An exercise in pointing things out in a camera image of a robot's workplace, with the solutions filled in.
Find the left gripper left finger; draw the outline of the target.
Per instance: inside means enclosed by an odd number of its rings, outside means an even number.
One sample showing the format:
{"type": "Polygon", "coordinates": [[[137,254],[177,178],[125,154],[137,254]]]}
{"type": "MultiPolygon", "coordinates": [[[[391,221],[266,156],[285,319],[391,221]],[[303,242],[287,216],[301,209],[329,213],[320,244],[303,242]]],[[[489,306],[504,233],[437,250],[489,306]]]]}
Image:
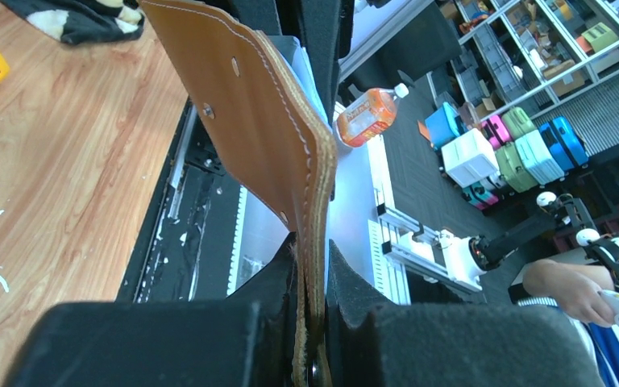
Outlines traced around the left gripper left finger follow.
{"type": "Polygon", "coordinates": [[[74,302],[48,310],[6,386],[288,386],[295,238],[231,296],[199,302],[74,302]]]}

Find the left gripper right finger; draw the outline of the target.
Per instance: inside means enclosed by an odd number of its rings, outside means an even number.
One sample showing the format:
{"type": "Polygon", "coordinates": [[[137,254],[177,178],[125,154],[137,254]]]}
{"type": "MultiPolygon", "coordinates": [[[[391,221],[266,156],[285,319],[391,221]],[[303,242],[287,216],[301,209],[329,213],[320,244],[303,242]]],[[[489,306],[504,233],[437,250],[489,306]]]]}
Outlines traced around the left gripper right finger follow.
{"type": "Polygon", "coordinates": [[[327,352],[336,386],[600,386],[579,334],[548,306],[400,306],[328,247],[327,352]]]}

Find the brown leather card holder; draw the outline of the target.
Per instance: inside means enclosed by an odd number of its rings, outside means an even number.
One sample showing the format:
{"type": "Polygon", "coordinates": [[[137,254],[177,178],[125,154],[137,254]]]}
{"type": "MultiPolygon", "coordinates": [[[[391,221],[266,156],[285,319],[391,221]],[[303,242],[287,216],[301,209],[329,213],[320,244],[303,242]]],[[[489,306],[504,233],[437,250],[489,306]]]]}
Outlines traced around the brown leather card holder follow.
{"type": "Polygon", "coordinates": [[[140,5],[227,172],[295,233],[293,379],[307,385],[315,370],[320,385],[332,385],[325,259],[337,148],[326,120],[262,31],[204,2],[140,5]]]}

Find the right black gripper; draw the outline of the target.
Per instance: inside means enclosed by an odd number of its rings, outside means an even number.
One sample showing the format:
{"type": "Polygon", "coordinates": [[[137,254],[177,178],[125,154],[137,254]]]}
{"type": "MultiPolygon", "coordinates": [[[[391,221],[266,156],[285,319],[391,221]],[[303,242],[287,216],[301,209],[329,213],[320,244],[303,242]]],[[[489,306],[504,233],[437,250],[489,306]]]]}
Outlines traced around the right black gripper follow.
{"type": "Polygon", "coordinates": [[[350,51],[353,1],[222,0],[206,4],[224,10],[240,23],[269,36],[298,38],[308,52],[322,103],[335,103],[339,59],[350,51]]]}

